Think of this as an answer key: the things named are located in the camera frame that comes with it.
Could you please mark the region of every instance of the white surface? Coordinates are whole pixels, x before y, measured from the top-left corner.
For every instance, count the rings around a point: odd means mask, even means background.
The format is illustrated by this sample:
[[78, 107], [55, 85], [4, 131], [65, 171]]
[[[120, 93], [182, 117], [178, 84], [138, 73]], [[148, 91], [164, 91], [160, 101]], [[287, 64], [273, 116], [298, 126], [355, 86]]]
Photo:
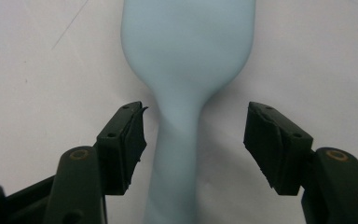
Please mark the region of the white surface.
[[[150, 90], [120, 46], [122, 1], [0, 0], [0, 185], [6, 194], [92, 145], [117, 109], [142, 101], [148, 147], [110, 223], [141, 223], [158, 130]], [[249, 101], [271, 105], [358, 158], [358, 0], [257, 1], [255, 43], [241, 74], [200, 122], [200, 223], [305, 223], [300, 196], [269, 188], [242, 144]]]

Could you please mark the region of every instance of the white backdrop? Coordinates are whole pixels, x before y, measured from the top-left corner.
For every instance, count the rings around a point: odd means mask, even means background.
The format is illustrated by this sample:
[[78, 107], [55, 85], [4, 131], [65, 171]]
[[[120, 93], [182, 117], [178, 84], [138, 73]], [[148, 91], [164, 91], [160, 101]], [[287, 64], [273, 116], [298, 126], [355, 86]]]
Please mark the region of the white backdrop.
[[[122, 6], [0, 0], [7, 195], [54, 175], [64, 151], [92, 145], [121, 105], [142, 101], [150, 107], [148, 146], [126, 195], [107, 201], [110, 223], [142, 222], [158, 108], [123, 56]], [[200, 120], [200, 223], [305, 223], [301, 197], [276, 195], [242, 144], [249, 101], [280, 110], [314, 137], [314, 149], [338, 147], [358, 158], [358, 0], [258, 0], [251, 57]]]

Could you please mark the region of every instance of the screw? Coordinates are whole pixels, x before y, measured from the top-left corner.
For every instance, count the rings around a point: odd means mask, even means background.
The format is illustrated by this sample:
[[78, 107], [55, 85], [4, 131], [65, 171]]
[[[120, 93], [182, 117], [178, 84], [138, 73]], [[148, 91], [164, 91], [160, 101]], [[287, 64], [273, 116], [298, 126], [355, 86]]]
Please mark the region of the screw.
[[326, 155], [330, 158], [333, 158], [336, 161], [347, 161], [349, 157], [347, 154], [337, 151], [337, 150], [328, 150], [326, 151]]
[[115, 133], [109, 133], [107, 136], [108, 136], [108, 137], [111, 137], [111, 138], [115, 138], [115, 137], [117, 136], [117, 134], [115, 134]]
[[81, 210], [76, 209], [73, 211], [68, 212], [65, 217], [63, 217], [62, 223], [63, 224], [76, 224], [81, 221], [84, 214]]
[[86, 149], [79, 149], [71, 153], [69, 158], [73, 161], [84, 160], [88, 157], [89, 152]]

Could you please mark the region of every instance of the light blue balloon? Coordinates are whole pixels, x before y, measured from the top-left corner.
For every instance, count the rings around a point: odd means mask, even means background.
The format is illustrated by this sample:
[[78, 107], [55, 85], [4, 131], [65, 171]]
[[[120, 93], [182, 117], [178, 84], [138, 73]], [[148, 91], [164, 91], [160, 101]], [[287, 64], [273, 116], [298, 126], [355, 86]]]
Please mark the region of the light blue balloon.
[[197, 220], [197, 129], [206, 101], [244, 67], [255, 0], [125, 0], [124, 54], [160, 111], [145, 224]]

